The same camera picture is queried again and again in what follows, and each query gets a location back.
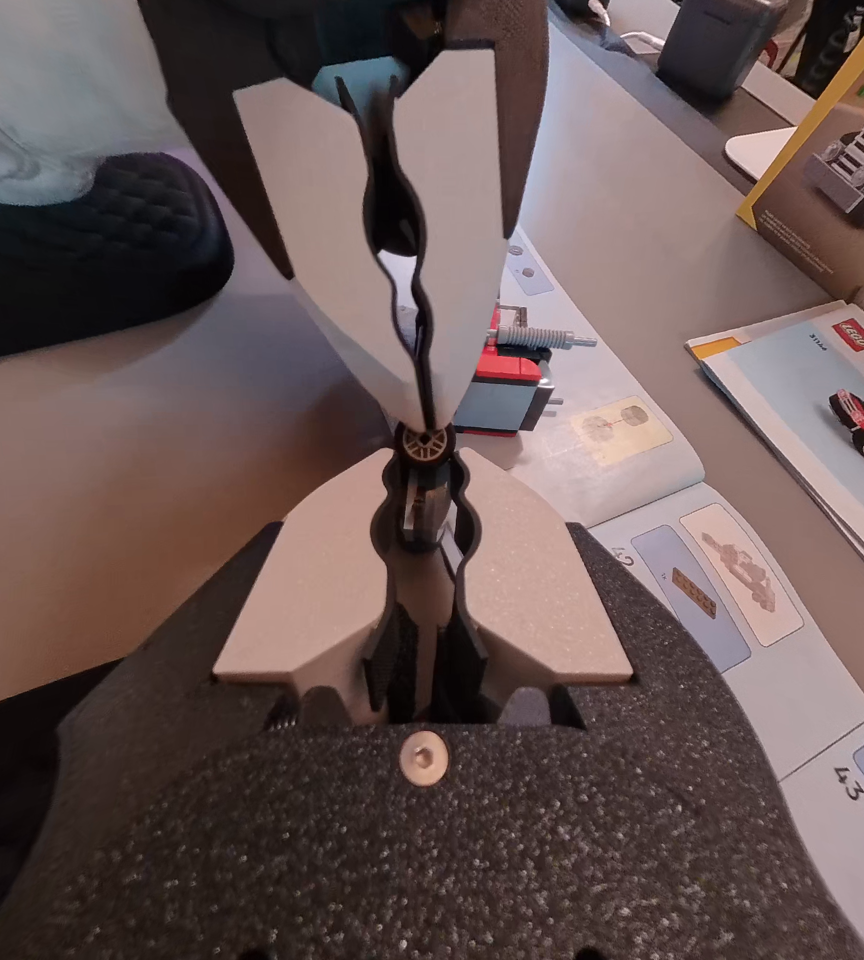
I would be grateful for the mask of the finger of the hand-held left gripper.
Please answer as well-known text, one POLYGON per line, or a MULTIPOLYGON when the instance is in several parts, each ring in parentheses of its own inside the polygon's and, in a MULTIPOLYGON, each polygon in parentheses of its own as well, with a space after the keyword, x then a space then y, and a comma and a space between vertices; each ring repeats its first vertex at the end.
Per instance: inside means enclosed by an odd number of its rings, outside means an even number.
POLYGON ((355 117, 287 78, 234 92, 291 266, 294 294, 342 363, 390 414, 426 430, 395 296, 366 237, 369 167, 355 117))
POLYGON ((485 347, 508 249, 491 47, 444 49, 400 96, 399 167, 420 214, 422 357, 443 427, 485 347))

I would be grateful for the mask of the open lego instruction booklet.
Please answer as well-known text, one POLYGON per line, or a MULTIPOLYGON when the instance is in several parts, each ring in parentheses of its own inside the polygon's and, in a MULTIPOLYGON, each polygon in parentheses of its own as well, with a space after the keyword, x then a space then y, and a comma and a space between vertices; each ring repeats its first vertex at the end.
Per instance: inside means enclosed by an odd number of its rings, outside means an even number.
POLYGON ((476 450, 583 522, 720 672, 767 756, 808 854, 864 941, 864 692, 750 523, 582 316, 517 229, 497 325, 561 330, 532 430, 457 419, 476 450))

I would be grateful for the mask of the black box device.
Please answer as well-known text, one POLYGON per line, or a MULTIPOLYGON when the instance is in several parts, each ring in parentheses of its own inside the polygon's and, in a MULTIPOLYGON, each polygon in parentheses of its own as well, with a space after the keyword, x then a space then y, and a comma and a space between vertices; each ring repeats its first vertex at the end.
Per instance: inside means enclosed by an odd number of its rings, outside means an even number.
POLYGON ((655 73, 678 90, 722 102, 748 77, 787 1, 683 1, 655 73))

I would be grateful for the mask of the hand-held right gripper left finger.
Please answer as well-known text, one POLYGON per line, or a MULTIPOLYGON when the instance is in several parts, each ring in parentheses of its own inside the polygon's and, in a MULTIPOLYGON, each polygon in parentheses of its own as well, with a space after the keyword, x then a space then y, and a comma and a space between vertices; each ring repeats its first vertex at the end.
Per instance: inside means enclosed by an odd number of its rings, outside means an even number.
POLYGON ((388 573, 370 527, 388 492, 378 450, 309 493, 283 521, 215 662, 229 683, 336 690, 354 721, 380 721, 362 665, 387 606, 388 573))

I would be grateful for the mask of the red black lego vehicle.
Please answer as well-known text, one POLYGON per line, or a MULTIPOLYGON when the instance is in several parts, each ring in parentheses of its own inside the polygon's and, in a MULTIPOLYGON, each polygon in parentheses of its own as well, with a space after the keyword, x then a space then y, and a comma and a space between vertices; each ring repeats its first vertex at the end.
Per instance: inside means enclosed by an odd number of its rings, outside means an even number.
MULTIPOLYGON (((456 437, 467 433, 514 438, 532 431, 546 408, 555 403, 549 366, 553 352, 597 344, 596 338, 572 330, 530 326, 526 307, 498 303, 473 378, 450 423, 456 437)), ((393 425, 394 449, 398 425, 393 425)), ((408 550, 431 551, 440 541, 453 504, 454 453, 437 467, 418 469, 408 468, 396 449, 395 453, 401 486, 395 507, 399 540, 408 550)))

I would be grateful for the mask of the small lego wheel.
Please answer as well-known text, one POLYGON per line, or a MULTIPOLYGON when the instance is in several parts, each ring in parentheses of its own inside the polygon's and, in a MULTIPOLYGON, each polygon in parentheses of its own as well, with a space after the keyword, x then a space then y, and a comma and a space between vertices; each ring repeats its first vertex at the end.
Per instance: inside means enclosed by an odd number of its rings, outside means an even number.
POLYGON ((409 469, 436 468, 449 461, 456 434, 449 424, 432 431, 418 431, 400 423, 394 433, 395 450, 409 469))

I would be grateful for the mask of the closed lego instruction booklet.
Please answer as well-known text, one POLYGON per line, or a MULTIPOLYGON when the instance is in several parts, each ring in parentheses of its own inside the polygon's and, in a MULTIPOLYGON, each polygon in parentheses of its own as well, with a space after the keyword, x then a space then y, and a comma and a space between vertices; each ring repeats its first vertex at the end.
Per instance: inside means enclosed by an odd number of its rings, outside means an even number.
POLYGON ((687 348, 864 558, 864 309, 837 300, 687 348))

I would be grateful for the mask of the lego set box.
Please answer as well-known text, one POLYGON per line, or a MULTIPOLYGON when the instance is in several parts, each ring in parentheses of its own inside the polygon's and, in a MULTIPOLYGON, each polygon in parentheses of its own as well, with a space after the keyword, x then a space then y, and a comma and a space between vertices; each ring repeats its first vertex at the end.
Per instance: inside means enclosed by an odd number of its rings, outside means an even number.
POLYGON ((864 310, 864 39, 739 216, 833 299, 864 310))

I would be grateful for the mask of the person's left forearm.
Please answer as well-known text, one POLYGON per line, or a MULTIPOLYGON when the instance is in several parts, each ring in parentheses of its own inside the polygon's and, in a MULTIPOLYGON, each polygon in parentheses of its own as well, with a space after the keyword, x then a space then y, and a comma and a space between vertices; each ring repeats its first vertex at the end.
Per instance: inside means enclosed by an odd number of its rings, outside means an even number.
POLYGON ((73 200, 109 157, 187 144, 137 2, 0 1, 0 206, 73 200))

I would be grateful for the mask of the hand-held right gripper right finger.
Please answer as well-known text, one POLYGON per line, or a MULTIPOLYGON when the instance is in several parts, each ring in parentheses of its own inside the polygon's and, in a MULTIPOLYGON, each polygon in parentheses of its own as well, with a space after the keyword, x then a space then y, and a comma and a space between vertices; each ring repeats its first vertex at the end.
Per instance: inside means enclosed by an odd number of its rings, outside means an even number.
POLYGON ((520 689, 628 683, 629 656, 566 521, 478 452, 456 460, 456 598, 486 658, 477 692, 500 709, 520 689))

